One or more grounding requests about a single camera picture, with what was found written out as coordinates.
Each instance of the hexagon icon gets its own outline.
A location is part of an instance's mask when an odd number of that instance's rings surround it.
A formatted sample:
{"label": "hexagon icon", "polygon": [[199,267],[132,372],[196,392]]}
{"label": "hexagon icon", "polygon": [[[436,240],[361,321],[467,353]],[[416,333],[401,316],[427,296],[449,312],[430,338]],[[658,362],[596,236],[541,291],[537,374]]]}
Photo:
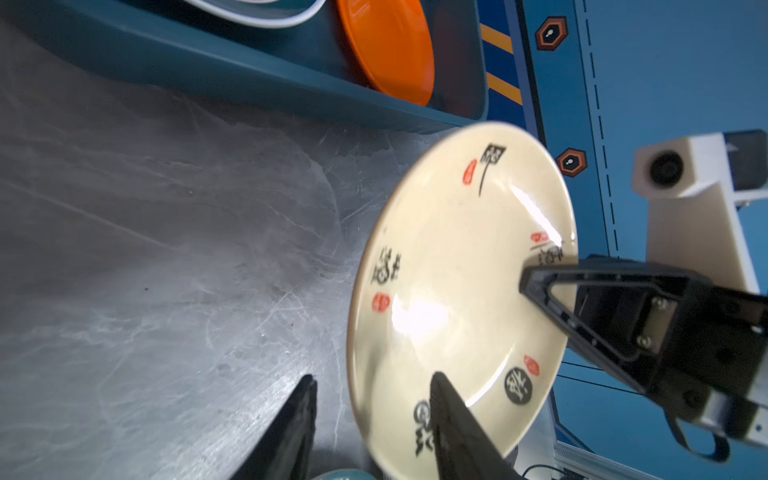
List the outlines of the hexagon icon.
{"label": "hexagon icon", "polygon": [[587,152],[568,148],[558,155],[558,166],[566,177],[575,177],[587,168]]}
{"label": "hexagon icon", "polygon": [[553,51],[568,37],[568,23],[565,17],[549,17],[536,31],[536,48]]}

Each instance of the white plate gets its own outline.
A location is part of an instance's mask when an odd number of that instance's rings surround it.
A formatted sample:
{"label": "white plate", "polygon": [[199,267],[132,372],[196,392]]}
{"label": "white plate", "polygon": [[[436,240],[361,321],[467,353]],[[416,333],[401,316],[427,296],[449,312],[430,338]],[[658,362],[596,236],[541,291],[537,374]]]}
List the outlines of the white plate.
{"label": "white plate", "polygon": [[[444,372],[507,455],[546,400],[566,336],[518,292],[524,266],[576,263],[571,199],[528,132],[461,129],[413,165],[376,224],[347,334],[349,391],[373,458],[437,478],[429,381]],[[567,292],[573,304],[575,290]]]}
{"label": "white plate", "polygon": [[217,17],[259,28],[288,28],[304,23],[323,7],[326,0],[184,0]]}

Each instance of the orange stripe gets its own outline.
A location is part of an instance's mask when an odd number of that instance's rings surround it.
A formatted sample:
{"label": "orange stripe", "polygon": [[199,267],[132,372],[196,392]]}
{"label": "orange stripe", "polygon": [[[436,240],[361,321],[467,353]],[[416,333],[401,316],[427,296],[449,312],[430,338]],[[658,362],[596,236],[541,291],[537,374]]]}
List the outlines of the orange stripe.
{"label": "orange stripe", "polygon": [[503,51],[514,53],[512,51],[512,39],[509,38],[509,35],[504,35],[500,31],[485,25],[480,25],[480,31],[482,32],[482,39],[489,44],[495,45]]}
{"label": "orange stripe", "polygon": [[488,77],[488,88],[497,91],[517,104],[523,104],[523,96],[520,94],[519,88],[488,72],[485,72],[485,76]]}

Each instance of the blue plastic bin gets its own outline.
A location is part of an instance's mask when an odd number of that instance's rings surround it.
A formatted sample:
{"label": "blue plastic bin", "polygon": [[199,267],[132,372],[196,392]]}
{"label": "blue plastic bin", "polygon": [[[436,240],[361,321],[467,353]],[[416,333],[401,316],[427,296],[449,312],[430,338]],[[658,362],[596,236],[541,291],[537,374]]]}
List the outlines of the blue plastic bin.
{"label": "blue plastic bin", "polygon": [[106,77],[334,121],[432,133],[485,119],[475,0],[422,0],[435,51],[426,107],[367,85],[335,0],[308,22],[261,30],[181,0],[0,0],[0,15],[56,55]]}

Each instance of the gray marble countertop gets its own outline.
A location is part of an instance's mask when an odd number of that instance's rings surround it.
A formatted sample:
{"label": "gray marble countertop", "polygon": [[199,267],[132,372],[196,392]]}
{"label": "gray marble countertop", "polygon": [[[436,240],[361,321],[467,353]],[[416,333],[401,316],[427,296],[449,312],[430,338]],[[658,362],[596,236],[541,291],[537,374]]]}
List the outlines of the gray marble countertop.
{"label": "gray marble countertop", "polygon": [[349,406],[359,258],[439,135],[122,84],[0,22],[0,478],[226,479],[304,373]]}

